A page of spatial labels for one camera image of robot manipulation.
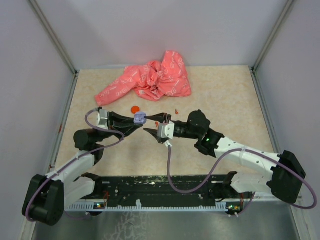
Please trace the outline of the orange earbud charging case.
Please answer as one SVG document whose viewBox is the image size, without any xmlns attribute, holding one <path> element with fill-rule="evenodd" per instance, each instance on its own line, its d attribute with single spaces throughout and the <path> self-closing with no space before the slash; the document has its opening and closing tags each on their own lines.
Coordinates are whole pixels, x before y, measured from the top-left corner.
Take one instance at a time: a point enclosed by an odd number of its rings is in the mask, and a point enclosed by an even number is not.
<svg viewBox="0 0 320 240">
<path fill-rule="evenodd" d="M 133 114 L 136 114 L 136 113 L 138 113 L 140 111 L 140 107 L 139 106 L 133 106 L 132 108 L 131 108 L 131 112 L 133 113 Z"/>
</svg>

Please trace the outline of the purple earbud charging case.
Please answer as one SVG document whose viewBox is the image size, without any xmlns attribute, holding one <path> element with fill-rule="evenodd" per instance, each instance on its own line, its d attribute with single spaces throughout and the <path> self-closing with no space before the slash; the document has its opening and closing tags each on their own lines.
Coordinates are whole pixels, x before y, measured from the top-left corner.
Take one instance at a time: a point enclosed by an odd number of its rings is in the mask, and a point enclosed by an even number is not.
<svg viewBox="0 0 320 240">
<path fill-rule="evenodd" d="M 147 114 L 143 111 L 136 112 L 133 119 L 134 124 L 144 125 L 147 122 L 146 116 Z"/>
</svg>

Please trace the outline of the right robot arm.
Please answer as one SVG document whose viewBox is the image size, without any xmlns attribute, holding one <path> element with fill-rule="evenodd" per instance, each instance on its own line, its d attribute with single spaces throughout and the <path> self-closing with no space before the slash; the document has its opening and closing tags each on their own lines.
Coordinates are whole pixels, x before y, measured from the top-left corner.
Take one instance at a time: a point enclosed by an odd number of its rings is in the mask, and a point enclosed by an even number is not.
<svg viewBox="0 0 320 240">
<path fill-rule="evenodd" d="M 147 120 L 158 122 L 157 129 L 147 128 L 160 144 L 171 146 L 173 138 L 196 140 L 195 148 L 205 156 L 211 156 L 220 163 L 232 161 L 254 171 L 230 172 L 223 192 L 229 198 L 239 193 L 269 193 L 287 204 L 295 204 L 306 172 L 297 157 L 290 151 L 270 153 L 240 144 L 210 128 L 210 120 L 201 110 L 189 114 L 187 121 L 172 120 L 168 113 L 146 116 Z"/>
</svg>

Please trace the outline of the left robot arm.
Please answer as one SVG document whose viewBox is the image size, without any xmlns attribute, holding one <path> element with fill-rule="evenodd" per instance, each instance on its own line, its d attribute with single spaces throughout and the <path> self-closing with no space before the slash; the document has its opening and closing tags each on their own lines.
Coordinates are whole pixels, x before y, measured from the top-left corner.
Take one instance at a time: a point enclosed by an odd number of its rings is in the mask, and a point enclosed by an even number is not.
<svg viewBox="0 0 320 240">
<path fill-rule="evenodd" d="M 147 121 L 143 112 L 125 117 L 101 107 L 87 112 L 84 117 L 89 129 L 78 130 L 73 140 L 78 152 L 60 168 L 46 175 L 35 175 L 31 180 L 22 207 L 22 215 L 29 222 L 55 225 L 67 207 L 83 197 L 101 197 L 104 186 L 85 176 L 102 159 L 106 146 L 101 142 L 115 136 L 114 147 L 125 137 L 141 128 Z"/>
</svg>

